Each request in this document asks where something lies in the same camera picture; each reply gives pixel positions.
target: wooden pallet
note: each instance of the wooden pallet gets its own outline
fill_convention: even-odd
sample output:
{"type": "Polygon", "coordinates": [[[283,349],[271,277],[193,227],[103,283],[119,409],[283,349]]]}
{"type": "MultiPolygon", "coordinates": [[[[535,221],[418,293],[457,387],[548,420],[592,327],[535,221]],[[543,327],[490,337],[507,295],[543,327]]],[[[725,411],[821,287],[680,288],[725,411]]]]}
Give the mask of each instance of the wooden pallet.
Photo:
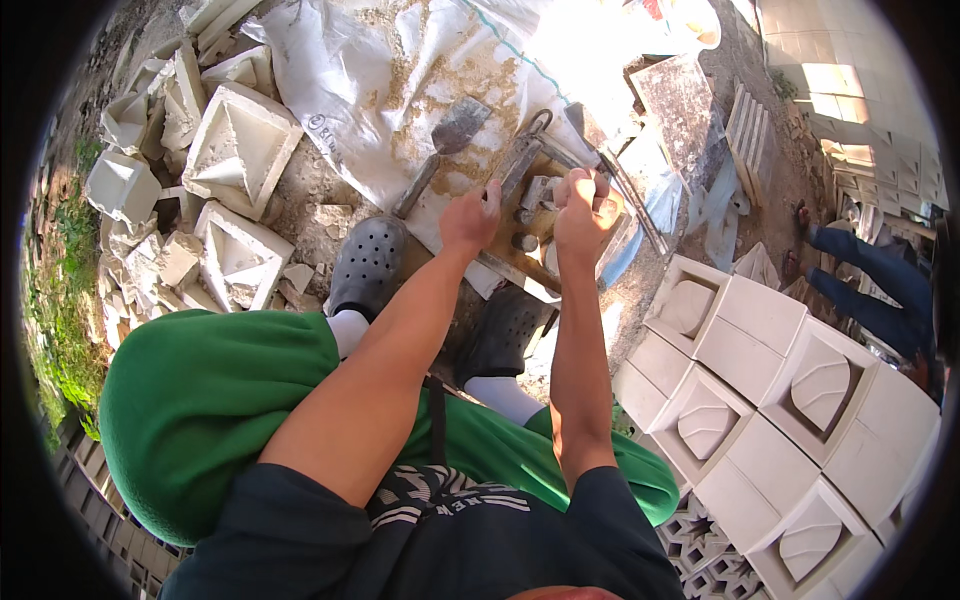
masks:
{"type": "Polygon", "coordinates": [[[765,206],[778,155],[774,125],[770,111],[757,102],[743,84],[736,86],[733,110],[727,122],[727,142],[743,191],[754,206],[765,206]]]}

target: hand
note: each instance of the hand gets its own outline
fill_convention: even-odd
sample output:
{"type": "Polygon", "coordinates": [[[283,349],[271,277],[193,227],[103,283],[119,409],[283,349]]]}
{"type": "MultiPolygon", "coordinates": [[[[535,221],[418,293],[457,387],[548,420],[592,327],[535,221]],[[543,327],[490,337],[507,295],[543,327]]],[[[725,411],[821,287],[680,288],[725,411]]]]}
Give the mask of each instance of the hand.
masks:
{"type": "Polygon", "coordinates": [[[472,260],[493,241],[499,225],[500,181],[492,180],[486,200],[478,187],[450,201],[440,217],[440,238],[444,250],[462,252],[472,260]]]}
{"type": "Polygon", "coordinates": [[[604,236],[623,209],[623,196],[595,169],[571,169],[553,189],[553,202],[560,209],[553,236],[561,274],[564,266],[572,266],[592,276],[604,236]]]}

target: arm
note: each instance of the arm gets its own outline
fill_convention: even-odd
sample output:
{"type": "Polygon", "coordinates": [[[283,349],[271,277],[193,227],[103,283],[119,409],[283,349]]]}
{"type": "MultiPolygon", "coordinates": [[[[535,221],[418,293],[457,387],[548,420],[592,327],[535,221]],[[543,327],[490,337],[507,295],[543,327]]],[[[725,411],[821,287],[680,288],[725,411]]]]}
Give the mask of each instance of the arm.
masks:
{"type": "Polygon", "coordinates": [[[373,321],[360,345],[313,390],[267,443],[260,463],[292,468],[364,507],[403,448],[420,384],[444,342],[469,262],[499,223],[500,186],[475,190],[441,217],[444,248],[373,321]]]}
{"type": "Polygon", "coordinates": [[[573,169],[554,190],[563,309],[550,373],[554,453],[572,495],[594,467],[616,467],[612,391],[594,269],[623,199],[595,171],[573,169]]]}

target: forearm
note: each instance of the forearm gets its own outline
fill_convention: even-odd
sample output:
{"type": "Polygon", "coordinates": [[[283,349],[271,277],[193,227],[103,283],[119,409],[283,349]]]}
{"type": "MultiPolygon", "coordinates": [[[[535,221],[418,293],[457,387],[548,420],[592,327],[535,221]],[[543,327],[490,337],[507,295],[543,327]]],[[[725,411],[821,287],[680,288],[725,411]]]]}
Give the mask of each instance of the forearm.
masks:
{"type": "Polygon", "coordinates": [[[612,454],[612,391],[593,270],[564,269],[560,331],[550,375],[554,451],[571,490],[586,470],[616,465],[612,454]]]}

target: black crocs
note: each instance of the black crocs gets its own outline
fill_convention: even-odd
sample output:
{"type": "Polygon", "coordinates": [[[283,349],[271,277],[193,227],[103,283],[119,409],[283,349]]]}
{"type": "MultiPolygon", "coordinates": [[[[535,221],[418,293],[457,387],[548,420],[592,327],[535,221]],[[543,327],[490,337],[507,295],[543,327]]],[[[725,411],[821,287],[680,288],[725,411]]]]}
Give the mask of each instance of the black crocs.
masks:
{"type": "Polygon", "coordinates": [[[530,345],[546,304],[511,285],[490,296],[453,370],[460,389],[471,377],[516,377],[524,370],[530,345]]]}
{"type": "Polygon", "coordinates": [[[372,322],[396,293],[407,227],[378,215],[356,224],[344,240],[330,281],[330,316],[355,310],[372,322]]]}

